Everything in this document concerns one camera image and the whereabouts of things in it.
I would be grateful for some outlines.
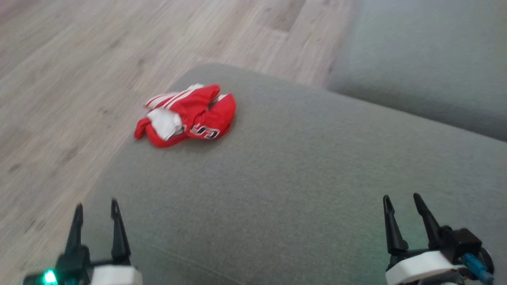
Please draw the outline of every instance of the red cloth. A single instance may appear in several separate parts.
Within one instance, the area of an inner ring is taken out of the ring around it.
[[[166,148],[189,137],[216,139],[229,132],[236,112],[233,94],[222,95],[219,98],[219,85],[194,88],[196,86],[179,93],[161,94],[146,103],[146,107],[150,110],[162,108],[178,114],[182,133],[163,139],[159,135],[161,131],[155,129],[150,118],[146,117],[138,122],[134,137],[141,139],[146,135],[154,146]]]

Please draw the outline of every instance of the blue connector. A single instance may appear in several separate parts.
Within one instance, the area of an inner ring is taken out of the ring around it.
[[[484,285],[493,285],[495,279],[484,264],[482,264],[473,254],[464,254],[461,262],[467,269],[473,273]]]

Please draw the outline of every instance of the gray upholstered surface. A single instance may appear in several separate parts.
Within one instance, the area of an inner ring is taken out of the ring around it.
[[[505,0],[359,0],[329,89],[507,141]]]
[[[93,257],[110,252],[116,197],[145,284],[384,284],[382,196],[416,248],[419,192],[507,265],[507,144],[224,65],[172,90],[197,82],[235,94],[232,132],[165,150],[129,138],[85,202]]]

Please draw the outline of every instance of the red and white clothing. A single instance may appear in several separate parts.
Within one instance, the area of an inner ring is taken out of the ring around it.
[[[150,109],[134,132],[145,134],[159,148],[175,145],[189,137],[215,139],[226,134],[236,112],[233,94],[220,95],[219,85],[194,84],[182,92],[171,92],[148,100]]]

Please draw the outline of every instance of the wooden floor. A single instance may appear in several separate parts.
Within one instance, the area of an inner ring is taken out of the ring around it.
[[[0,283],[54,265],[147,98],[207,62],[323,87],[352,1],[1,0]]]

